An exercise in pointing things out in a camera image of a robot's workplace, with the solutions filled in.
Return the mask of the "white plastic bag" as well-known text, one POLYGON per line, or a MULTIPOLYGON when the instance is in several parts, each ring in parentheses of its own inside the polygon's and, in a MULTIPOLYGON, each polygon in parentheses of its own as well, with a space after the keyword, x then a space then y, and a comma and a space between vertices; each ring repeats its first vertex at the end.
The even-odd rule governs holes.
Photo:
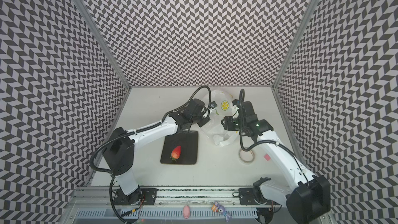
POLYGON ((202 132, 216 146, 231 145, 239 137, 236 130, 225 130, 222 121, 226 116, 237 116, 237 108, 233 106, 233 95, 223 88, 211 91, 211 102, 217 106, 210 111, 210 121, 201 127, 202 132))

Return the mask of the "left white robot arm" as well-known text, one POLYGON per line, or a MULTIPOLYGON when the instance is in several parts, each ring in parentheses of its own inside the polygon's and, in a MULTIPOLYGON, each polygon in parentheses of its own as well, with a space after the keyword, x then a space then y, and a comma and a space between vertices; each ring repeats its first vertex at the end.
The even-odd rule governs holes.
POLYGON ((136 152, 160 138, 188 130, 194 124, 202 127, 210 121, 210 107, 211 89, 200 86, 186 103, 166 112, 161 120, 138 129, 116 130, 113 137, 91 155, 91 169, 108 173, 119 183, 123 194, 136 203, 141 196, 132 169, 136 152))

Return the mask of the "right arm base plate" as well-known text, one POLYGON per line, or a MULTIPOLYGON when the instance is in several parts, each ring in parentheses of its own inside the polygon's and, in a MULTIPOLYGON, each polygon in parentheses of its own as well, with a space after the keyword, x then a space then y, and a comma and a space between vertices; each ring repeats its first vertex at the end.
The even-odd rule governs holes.
POLYGON ((279 203, 268 200, 262 196, 262 193, 259 190, 255 190, 254 188, 239 188, 238 189, 238 198, 240 205, 249 206, 249 205, 279 205, 279 203))

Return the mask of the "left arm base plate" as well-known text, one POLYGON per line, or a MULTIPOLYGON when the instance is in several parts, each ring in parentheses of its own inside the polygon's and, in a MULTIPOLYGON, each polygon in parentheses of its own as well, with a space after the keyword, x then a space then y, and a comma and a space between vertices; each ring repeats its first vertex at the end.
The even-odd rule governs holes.
POLYGON ((138 188, 130 195, 125 195, 122 189, 117 189, 114 205, 154 205, 157 192, 156 188, 138 188))

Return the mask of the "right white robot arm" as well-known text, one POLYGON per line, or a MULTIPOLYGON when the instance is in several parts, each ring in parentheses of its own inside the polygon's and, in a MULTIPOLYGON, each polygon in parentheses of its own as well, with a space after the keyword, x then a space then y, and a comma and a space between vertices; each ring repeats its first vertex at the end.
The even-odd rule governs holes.
POLYGON ((287 185, 275 183, 269 177, 254 182, 252 193, 258 204, 269 201, 287 208, 298 224, 308 224, 331 210, 331 184, 324 176, 317 176, 295 153, 284 145, 274 128, 265 119, 258 119, 250 101, 245 100, 245 90, 233 101, 236 107, 232 116, 225 116, 221 124, 227 131, 239 133, 243 152, 262 148, 284 176, 287 185))

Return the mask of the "red fake strawberry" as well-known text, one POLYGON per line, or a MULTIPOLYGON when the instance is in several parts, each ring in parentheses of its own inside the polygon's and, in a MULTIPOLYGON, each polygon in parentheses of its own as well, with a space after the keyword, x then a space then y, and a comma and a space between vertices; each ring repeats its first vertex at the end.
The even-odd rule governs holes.
POLYGON ((170 158, 173 161, 177 161, 181 156, 181 146, 177 146, 176 148, 173 149, 173 151, 171 152, 171 156, 170 158))

